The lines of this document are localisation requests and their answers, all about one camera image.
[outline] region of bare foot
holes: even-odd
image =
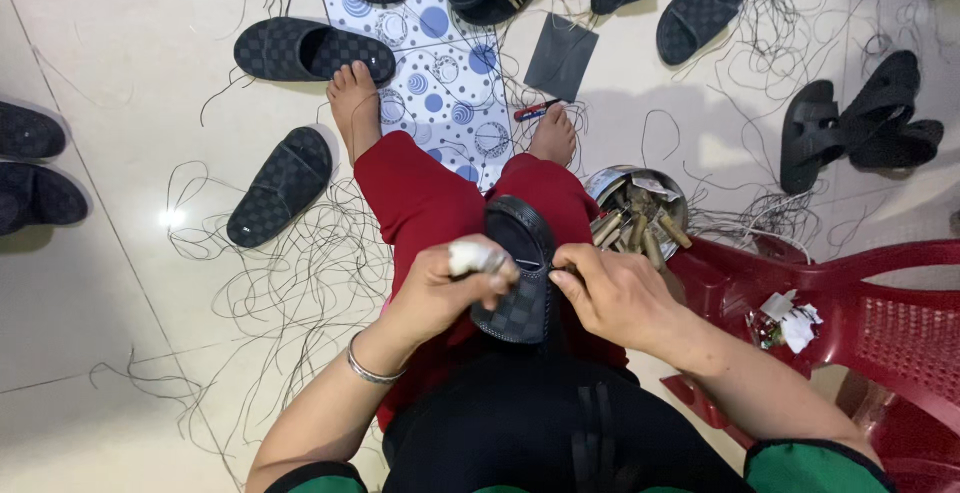
[[[380,139],[380,95],[363,61],[341,66],[326,94],[353,166],[357,157]]]
[[[527,150],[530,155],[560,166],[570,164],[573,151],[577,148],[577,135],[566,114],[564,106],[559,103],[546,109],[530,141],[530,149]]]

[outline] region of red trousers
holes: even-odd
[[[354,176],[380,223],[383,241],[394,247],[394,294],[417,253],[468,234],[482,234],[484,205],[500,195],[532,205],[550,225],[557,246],[592,241],[590,222],[599,212],[570,171],[529,154],[511,158],[485,198],[475,183],[427,155],[405,131],[385,135],[361,155]],[[623,347],[587,333],[566,300],[560,309],[573,355],[613,367],[627,365]],[[450,329],[421,345],[410,358],[407,372],[380,403],[376,412],[380,429],[386,429],[396,413],[444,381],[455,367],[486,352],[492,341],[468,315],[462,315]]]

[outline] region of plastic chair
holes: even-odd
[[[794,303],[812,303],[823,318],[820,336],[799,354],[786,346],[769,353],[807,378],[818,365],[845,365],[928,413],[931,423],[942,424],[952,438],[960,435],[960,291],[904,290],[862,280],[903,268],[960,264],[960,240],[894,245],[811,265],[803,253],[775,238],[757,241],[766,256],[692,240],[692,248],[668,262],[684,284],[691,310],[750,342],[745,315],[760,311],[774,292],[796,288]],[[663,383],[708,424],[726,429],[745,447],[751,444],[688,378],[671,376]],[[886,419],[900,415],[898,420],[916,418],[898,410]],[[883,443],[884,438],[892,437],[871,439]],[[944,466],[931,453],[894,457],[877,447],[891,454],[892,475],[895,469],[933,472],[960,484],[960,466]]]

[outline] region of bracelet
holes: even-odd
[[[353,343],[354,343],[354,339],[357,338],[357,335],[360,335],[360,331],[357,331],[356,333],[354,333],[354,336],[350,338],[349,344],[346,345],[347,346],[346,362],[350,364],[351,366],[350,368],[353,369],[354,373],[359,375],[364,380],[368,380],[370,382],[373,382],[374,384],[393,384],[394,382],[396,382],[398,378],[401,377],[401,375],[406,373],[407,370],[404,369],[403,371],[393,376],[378,375],[377,373],[373,373],[370,370],[366,369],[364,366],[357,363],[357,358],[354,357],[354,353],[353,353],[354,352]]]

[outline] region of hand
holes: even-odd
[[[503,250],[497,242],[480,234],[460,240]],[[510,291],[521,274],[508,255],[496,274],[472,274],[453,281],[447,247],[448,244],[438,245],[416,255],[410,273],[382,317],[400,321],[392,323],[395,329],[402,330],[417,345],[443,333],[471,303],[483,303],[487,309],[497,307],[500,296]]]
[[[557,250],[553,264],[575,266],[583,278],[563,270],[550,273],[586,331],[683,368],[684,340],[701,321],[670,296],[646,256],[567,244]]]

